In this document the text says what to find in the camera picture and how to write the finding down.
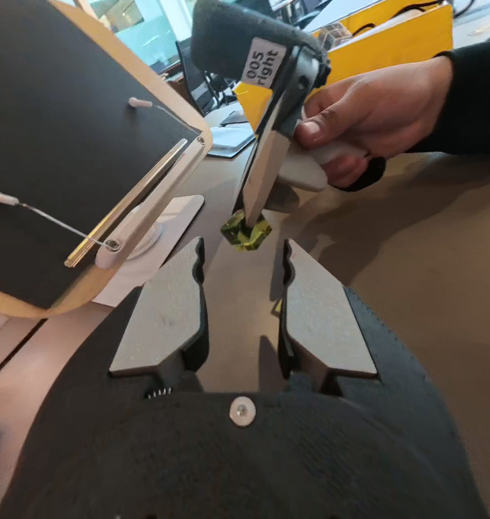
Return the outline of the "white paper sheet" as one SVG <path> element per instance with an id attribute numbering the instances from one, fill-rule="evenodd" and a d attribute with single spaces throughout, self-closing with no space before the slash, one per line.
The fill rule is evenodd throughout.
<path id="1" fill-rule="evenodd" d="M 211 127 L 212 146 L 208 156 L 218 159 L 234 159 L 255 141 L 252 128 Z"/>

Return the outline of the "black board with wooden rim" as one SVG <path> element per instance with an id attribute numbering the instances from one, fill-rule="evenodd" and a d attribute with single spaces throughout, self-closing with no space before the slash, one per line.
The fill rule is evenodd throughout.
<path id="1" fill-rule="evenodd" d="M 195 132 L 131 108 L 130 97 Z M 0 192 L 104 242 L 161 181 L 178 143 L 197 137 L 205 157 L 203 118 L 92 16 L 61 2 L 0 1 Z M 93 300 L 115 275 L 96 267 L 100 248 L 0 204 L 0 314 L 43 318 Z"/>

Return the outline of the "white board stand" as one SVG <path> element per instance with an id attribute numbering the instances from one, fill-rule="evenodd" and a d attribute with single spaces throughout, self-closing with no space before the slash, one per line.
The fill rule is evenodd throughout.
<path id="1" fill-rule="evenodd" d="M 173 156 L 161 181 L 104 238 L 96 267 L 115 275 L 93 302 L 116 307 L 132 289 L 144 285 L 164 264 L 204 204 L 202 195 L 175 194 L 203 159 L 205 143 L 197 137 Z"/>

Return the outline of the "black office chair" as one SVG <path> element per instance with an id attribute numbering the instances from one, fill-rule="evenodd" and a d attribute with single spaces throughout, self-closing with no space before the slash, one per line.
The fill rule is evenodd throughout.
<path id="1" fill-rule="evenodd" d="M 176 41 L 188 100 L 203 116 L 223 105 L 235 103 L 237 101 L 233 91 L 235 81 L 220 74 L 198 69 L 192 60 L 190 42 L 190 38 Z"/>

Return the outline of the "person's right hand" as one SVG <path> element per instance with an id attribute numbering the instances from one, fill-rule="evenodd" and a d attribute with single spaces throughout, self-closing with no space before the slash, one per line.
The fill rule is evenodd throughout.
<path id="1" fill-rule="evenodd" d="M 295 141 L 311 150 L 339 140 L 367 153 L 321 166 L 329 185 L 350 189 L 370 159 L 391 159 L 432 133 L 452 77 L 451 61 L 442 55 L 330 84 L 306 101 L 306 118 L 295 129 Z"/>

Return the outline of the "yellow partition panel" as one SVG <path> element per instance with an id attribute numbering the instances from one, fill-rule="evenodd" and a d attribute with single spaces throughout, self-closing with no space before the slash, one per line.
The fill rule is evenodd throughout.
<path id="1" fill-rule="evenodd" d="M 307 27 L 331 55 L 331 84 L 452 48 L 446 1 L 332 1 Z"/>

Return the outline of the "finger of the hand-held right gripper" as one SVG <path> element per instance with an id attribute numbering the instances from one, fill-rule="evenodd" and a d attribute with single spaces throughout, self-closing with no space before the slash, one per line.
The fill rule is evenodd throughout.
<path id="1" fill-rule="evenodd" d="M 280 96 L 266 126 L 258 139 L 248 177 L 244 185 L 244 216 L 248 228 L 253 228 L 265 207 L 267 198 L 283 164 L 291 139 L 274 125 L 282 112 L 286 93 Z"/>
<path id="2" fill-rule="evenodd" d="M 235 202 L 234 202 L 234 213 L 244 209 L 243 189 L 244 189 L 244 185 L 246 184 L 246 181 L 248 179 L 249 170 L 254 161 L 255 154 L 256 154 L 256 141 L 254 142 L 253 146 L 251 147 L 251 152 L 250 152 L 248 160 L 246 162 L 244 172 L 243 172 L 243 174 L 241 176 L 241 180 L 239 181 L 239 184 L 238 184 L 238 191 L 236 193 Z"/>

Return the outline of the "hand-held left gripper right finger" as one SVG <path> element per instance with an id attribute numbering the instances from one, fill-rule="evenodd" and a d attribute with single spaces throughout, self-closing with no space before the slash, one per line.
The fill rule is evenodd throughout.
<path id="1" fill-rule="evenodd" d="M 330 375 L 375 378 L 377 368 L 345 287 L 293 239 L 283 245 L 278 359 L 288 380 Z"/>

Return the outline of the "yellow-green transparent cube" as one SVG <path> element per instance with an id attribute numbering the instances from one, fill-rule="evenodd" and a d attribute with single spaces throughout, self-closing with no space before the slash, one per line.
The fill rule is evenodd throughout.
<path id="1" fill-rule="evenodd" d="M 272 232 L 268 221 L 260 214 L 253 226 L 246 224 L 244 210 L 240 209 L 221 227 L 221 234 L 238 251 L 255 251 Z"/>

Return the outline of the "person's right forearm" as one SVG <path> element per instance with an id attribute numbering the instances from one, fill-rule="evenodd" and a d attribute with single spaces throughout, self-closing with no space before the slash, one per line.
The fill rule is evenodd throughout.
<path id="1" fill-rule="evenodd" d="M 444 51 L 452 81 L 432 133 L 407 152 L 490 154 L 490 39 Z"/>

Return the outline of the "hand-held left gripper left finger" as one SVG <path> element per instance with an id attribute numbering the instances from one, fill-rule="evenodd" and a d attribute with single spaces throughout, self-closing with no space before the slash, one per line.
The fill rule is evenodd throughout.
<path id="1" fill-rule="evenodd" d="M 209 354 L 205 246 L 195 237 L 147 281 L 112 360 L 112 376 L 196 373 Z"/>

